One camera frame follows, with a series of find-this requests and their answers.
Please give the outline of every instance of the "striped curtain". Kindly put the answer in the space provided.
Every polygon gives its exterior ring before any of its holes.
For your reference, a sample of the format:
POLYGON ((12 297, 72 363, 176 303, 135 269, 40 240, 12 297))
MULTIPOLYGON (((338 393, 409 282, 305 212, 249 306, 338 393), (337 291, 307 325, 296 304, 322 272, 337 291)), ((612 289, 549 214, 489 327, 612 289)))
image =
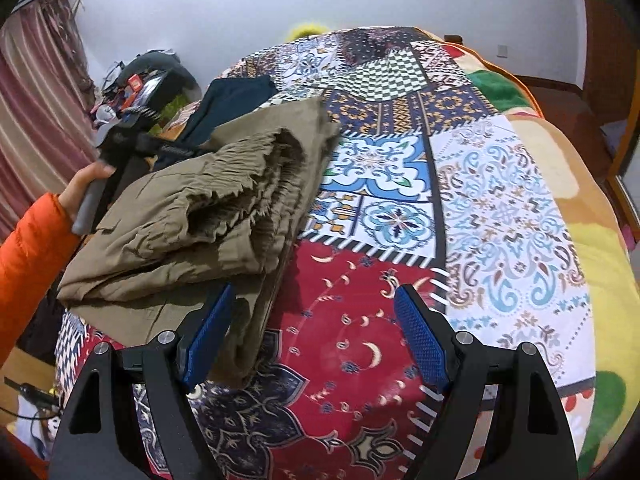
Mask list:
POLYGON ((94 85, 69 0, 34 0, 0 29, 0 242, 39 196, 94 159, 94 85))

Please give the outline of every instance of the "patchwork bedspread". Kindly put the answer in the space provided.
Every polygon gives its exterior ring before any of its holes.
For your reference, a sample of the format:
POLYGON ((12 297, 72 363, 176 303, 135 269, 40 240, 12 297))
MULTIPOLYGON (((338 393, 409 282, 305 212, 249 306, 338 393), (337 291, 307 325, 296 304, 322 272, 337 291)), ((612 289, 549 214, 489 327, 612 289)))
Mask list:
MULTIPOLYGON (((556 133, 522 94, 498 111, 472 83, 478 70, 477 58, 420 30, 377 27, 276 46, 223 73, 269 74, 280 93, 265 107, 322 96, 342 125, 257 375, 244 390, 204 383, 190 395, 229 478, 402 475, 409 436, 441 401, 421 389, 394 318, 402 283, 485 344, 535 343, 580 452, 596 371, 592 301, 558 205, 566 190, 548 156, 538 160, 538 141, 556 133)), ((57 356, 66 394, 100 340, 110 338, 65 315, 57 356)), ((145 390, 134 392, 149 459, 166 474, 145 390)), ((461 473, 478 466, 493 394, 461 473)))

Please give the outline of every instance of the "gray handle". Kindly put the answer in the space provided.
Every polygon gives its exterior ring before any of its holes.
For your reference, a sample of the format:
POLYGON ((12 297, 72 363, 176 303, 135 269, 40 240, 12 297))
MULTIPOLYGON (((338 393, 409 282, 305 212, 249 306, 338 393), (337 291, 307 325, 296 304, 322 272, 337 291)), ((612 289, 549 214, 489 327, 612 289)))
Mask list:
POLYGON ((104 192, 104 187, 107 185, 107 180, 106 178, 101 178, 89 184, 82 203, 80 204, 76 221, 71 228, 73 234, 85 236, 91 232, 91 228, 94 225, 95 213, 104 192))

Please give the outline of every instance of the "person's arm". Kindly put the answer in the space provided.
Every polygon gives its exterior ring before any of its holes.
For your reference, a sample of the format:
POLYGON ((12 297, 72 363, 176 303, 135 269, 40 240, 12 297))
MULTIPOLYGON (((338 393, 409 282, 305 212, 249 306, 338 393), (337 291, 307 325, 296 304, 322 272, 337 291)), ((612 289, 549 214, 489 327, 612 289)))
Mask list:
POLYGON ((78 246, 71 227, 86 188, 113 171, 100 162, 78 171, 59 196, 36 200, 0 245, 0 366, 78 246))

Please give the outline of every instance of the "metal screw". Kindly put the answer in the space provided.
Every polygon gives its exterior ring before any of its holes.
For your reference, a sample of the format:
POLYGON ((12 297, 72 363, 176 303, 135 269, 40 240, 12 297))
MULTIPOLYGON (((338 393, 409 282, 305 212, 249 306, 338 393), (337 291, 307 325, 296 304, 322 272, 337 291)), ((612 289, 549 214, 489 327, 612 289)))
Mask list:
POLYGON ((530 343, 529 341, 526 341, 526 342, 522 343, 522 351, 525 354, 528 354, 528 355, 535 355, 536 352, 538 351, 538 349, 536 348, 536 346, 533 343, 530 343))
POLYGON ((101 343, 98 343, 96 346, 94 346, 94 352, 98 355, 104 354, 108 349, 109 343, 107 343, 106 341, 102 341, 101 343))
POLYGON ((158 342, 161 345, 169 344, 171 341, 175 339, 175 333, 171 330, 165 330, 158 335, 158 342))
POLYGON ((469 332, 458 332, 456 339, 461 345, 470 345, 474 341, 474 337, 469 332))

